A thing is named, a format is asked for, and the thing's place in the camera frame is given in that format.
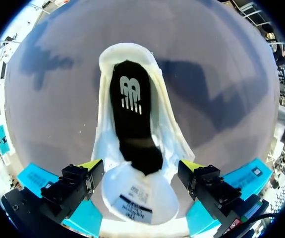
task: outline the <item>new balance logo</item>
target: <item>new balance logo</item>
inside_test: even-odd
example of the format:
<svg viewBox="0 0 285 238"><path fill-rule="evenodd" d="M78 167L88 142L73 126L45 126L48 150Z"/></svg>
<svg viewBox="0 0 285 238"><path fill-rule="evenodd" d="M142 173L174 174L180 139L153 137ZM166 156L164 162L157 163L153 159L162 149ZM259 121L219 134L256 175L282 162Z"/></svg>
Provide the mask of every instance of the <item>new balance logo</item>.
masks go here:
<svg viewBox="0 0 285 238"><path fill-rule="evenodd" d="M121 100L121 106L128 110L135 111L142 114L140 101L140 85L137 79L127 78L122 76L120 78L120 92L125 97Z"/></svg>

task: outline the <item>shoe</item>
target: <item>shoe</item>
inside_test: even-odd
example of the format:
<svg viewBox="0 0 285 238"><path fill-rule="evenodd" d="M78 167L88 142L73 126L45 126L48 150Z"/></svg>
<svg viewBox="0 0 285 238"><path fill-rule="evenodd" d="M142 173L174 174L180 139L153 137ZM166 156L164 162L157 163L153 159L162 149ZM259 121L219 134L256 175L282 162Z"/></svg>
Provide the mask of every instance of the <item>shoe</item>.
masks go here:
<svg viewBox="0 0 285 238"><path fill-rule="evenodd" d="M170 186L178 162L193 161L195 156L175 121L162 71L152 53L134 43L105 49L99 66L102 74L92 160L104 160L103 200L123 219L151 225L167 222L178 212ZM146 194L145 203L140 192ZM124 203L141 211L144 208L146 213L139 216Z"/></svg>

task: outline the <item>cable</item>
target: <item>cable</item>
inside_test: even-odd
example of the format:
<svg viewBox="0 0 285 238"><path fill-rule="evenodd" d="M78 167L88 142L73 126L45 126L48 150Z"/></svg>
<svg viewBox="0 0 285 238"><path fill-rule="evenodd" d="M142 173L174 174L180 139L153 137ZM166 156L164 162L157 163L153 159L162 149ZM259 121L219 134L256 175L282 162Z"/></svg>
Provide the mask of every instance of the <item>cable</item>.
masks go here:
<svg viewBox="0 0 285 238"><path fill-rule="evenodd" d="M231 238L231 237L237 237L239 234L236 234L236 232L239 231L239 229L246 229L250 224L255 223L256 221L259 221L261 219L265 219L268 217L277 217L279 216L279 213L267 213L262 214L260 216L252 217L248 219L246 222L240 224L239 226L235 227L234 229L230 230L224 235L221 235L219 238Z"/></svg>

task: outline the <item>shoe label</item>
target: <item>shoe label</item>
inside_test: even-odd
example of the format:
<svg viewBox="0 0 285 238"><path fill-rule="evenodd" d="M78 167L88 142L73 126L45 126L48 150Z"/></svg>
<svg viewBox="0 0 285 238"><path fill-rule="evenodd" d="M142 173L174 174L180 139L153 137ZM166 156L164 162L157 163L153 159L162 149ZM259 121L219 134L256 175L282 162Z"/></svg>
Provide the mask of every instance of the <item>shoe label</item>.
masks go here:
<svg viewBox="0 0 285 238"><path fill-rule="evenodd" d="M127 78L122 76L120 78L120 92L125 97L121 100L121 106L128 110L142 114L140 101L140 85L137 79Z"/></svg>
<svg viewBox="0 0 285 238"><path fill-rule="evenodd" d="M113 207L134 221L151 224L152 210L136 204L122 194L113 204Z"/></svg>
<svg viewBox="0 0 285 238"><path fill-rule="evenodd" d="M147 193L143 188L137 185L133 185L128 193L129 197L132 197L134 200L138 199L144 204L147 203L149 193Z"/></svg>

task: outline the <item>black insole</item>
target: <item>black insole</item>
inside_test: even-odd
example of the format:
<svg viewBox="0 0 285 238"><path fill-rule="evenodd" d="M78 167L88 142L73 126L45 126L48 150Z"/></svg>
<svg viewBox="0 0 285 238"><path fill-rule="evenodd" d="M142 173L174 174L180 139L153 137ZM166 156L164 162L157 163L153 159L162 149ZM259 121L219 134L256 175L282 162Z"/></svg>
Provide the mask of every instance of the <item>black insole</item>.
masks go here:
<svg viewBox="0 0 285 238"><path fill-rule="evenodd" d="M146 70L124 61L114 67L110 96L119 149L145 175L161 169L163 159L151 138L151 88Z"/></svg>

